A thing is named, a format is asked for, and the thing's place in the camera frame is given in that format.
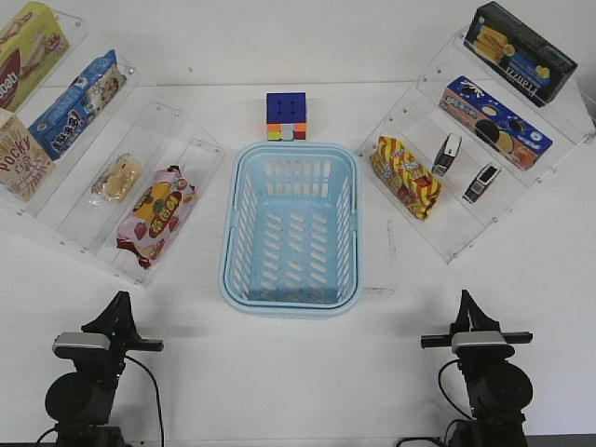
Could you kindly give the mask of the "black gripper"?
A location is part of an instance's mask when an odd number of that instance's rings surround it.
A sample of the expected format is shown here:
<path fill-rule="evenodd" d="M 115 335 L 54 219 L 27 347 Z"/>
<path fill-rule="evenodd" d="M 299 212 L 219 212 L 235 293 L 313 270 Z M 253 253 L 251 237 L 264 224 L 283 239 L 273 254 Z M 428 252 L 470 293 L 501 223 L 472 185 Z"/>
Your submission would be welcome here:
<path fill-rule="evenodd" d="M 468 290 L 462 290 L 455 329 L 449 333 L 422 335 L 420 347 L 450 348 L 461 360 L 508 359 L 515 354 L 515 345 L 530 344 L 531 332 L 501 332 L 497 321 L 489 318 L 476 304 Z"/>
<path fill-rule="evenodd" d="M 82 332 L 100 334 L 109 341 L 108 348 L 98 357 L 98 371 L 102 373 L 123 372 L 129 351 L 160 352 L 164 348 L 162 340 L 138 334 L 128 291 L 119 291 L 96 320 L 82 327 Z"/>

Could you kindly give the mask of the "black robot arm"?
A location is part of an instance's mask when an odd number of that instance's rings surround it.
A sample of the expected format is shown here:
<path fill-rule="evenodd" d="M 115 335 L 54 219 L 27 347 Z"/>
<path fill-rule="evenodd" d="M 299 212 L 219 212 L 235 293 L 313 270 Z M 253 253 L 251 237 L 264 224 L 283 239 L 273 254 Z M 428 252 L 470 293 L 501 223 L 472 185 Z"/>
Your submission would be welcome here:
<path fill-rule="evenodd" d="M 525 446 L 522 409 L 534 390 L 528 375 L 508 361 L 531 332 L 502 332 L 470 293 L 462 291 L 457 317 L 446 334 L 423 335 L 421 347 L 449 347 L 463 374 L 470 413 L 454 421 L 439 446 Z"/>
<path fill-rule="evenodd" d="M 59 377 L 45 397 L 56 421 L 57 446 L 126 446 L 120 427 L 108 425 L 119 379 L 129 351 L 160 352 L 161 340 L 137 331 L 129 293 L 119 291 L 108 306 L 78 332 L 63 332 L 52 352 L 69 359 L 74 370 Z"/>

